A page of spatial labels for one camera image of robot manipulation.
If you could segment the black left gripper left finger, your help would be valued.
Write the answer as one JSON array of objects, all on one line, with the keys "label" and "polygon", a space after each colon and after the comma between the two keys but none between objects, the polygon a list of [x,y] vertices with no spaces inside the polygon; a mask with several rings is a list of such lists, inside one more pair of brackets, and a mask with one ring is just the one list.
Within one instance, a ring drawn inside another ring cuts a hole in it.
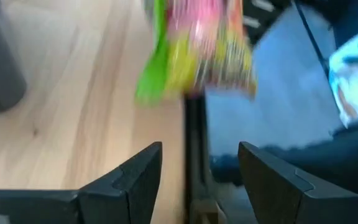
[{"label": "black left gripper left finger", "polygon": [[74,190],[0,190],[0,223],[150,223],[162,170],[153,142],[111,172]]}]

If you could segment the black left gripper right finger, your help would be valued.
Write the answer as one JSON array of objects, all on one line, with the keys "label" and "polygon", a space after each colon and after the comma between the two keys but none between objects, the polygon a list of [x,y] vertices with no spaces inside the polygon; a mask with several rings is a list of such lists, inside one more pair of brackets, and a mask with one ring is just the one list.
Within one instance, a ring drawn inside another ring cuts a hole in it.
[{"label": "black left gripper right finger", "polygon": [[244,187],[259,223],[358,223],[358,194],[248,142],[238,148]]}]

